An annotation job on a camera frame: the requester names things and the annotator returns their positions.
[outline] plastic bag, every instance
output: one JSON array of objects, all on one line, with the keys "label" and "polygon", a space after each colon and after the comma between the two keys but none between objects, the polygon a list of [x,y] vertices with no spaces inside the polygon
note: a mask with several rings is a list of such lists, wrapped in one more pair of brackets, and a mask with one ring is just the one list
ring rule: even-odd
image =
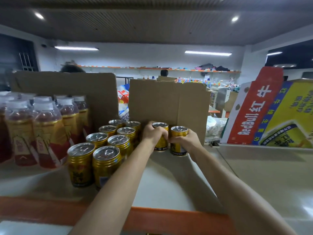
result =
[{"label": "plastic bag", "polygon": [[119,110],[118,114],[120,119],[124,121],[129,120],[128,96],[129,96],[129,84],[117,87],[118,110]]},{"label": "plastic bag", "polygon": [[204,142],[209,143],[220,140],[226,121],[227,119],[224,118],[213,118],[212,116],[208,116]]}]

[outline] ceiling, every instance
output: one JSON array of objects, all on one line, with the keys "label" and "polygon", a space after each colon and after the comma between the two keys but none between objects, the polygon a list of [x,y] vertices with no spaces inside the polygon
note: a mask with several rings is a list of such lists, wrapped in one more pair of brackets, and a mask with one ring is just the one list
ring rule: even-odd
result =
[{"label": "ceiling", "polygon": [[246,45],[312,24],[312,7],[313,0],[0,0],[0,24],[65,41]]},{"label": "ceiling", "polygon": [[295,67],[285,67],[285,69],[313,68],[313,40],[296,43],[269,51],[269,53],[275,52],[282,53],[268,56],[266,66],[275,66],[277,64],[296,64]]}]

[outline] black hair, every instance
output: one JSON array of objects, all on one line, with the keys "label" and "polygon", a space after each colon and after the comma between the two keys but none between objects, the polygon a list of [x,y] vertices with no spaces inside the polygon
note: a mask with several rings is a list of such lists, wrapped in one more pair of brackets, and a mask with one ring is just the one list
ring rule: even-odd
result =
[{"label": "black hair", "polygon": [[74,64],[66,64],[64,65],[61,70],[61,73],[85,73],[85,71],[80,68],[79,66],[76,66]]},{"label": "black hair", "polygon": [[167,75],[168,75],[168,71],[166,69],[162,69],[161,70],[161,76],[167,77]]}]

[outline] hand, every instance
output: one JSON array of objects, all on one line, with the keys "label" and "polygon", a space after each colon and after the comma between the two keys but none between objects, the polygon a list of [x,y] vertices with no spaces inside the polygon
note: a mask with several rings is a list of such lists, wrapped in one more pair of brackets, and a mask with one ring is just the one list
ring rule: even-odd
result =
[{"label": "hand", "polygon": [[184,149],[189,152],[191,159],[195,162],[195,158],[193,155],[193,151],[195,148],[201,148],[202,144],[198,138],[198,135],[189,129],[189,133],[186,136],[179,136],[179,137],[171,137],[168,140],[170,143],[179,143],[182,145]]},{"label": "hand", "polygon": [[168,139],[168,131],[162,127],[154,128],[152,126],[153,121],[150,121],[144,128],[142,134],[142,140],[148,139],[152,141],[153,147],[158,143],[159,139],[163,135],[164,138]]}]

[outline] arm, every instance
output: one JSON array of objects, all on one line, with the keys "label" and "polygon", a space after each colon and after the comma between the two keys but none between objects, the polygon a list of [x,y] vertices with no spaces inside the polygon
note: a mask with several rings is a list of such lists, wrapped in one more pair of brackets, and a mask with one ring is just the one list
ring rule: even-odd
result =
[{"label": "arm", "polygon": [[212,186],[242,235],[296,235],[279,213],[258,193],[227,170],[204,147],[192,130],[170,142],[182,144]]},{"label": "arm", "polygon": [[126,221],[147,161],[167,130],[145,127],[143,139],[95,197],[69,235],[119,235]]}]

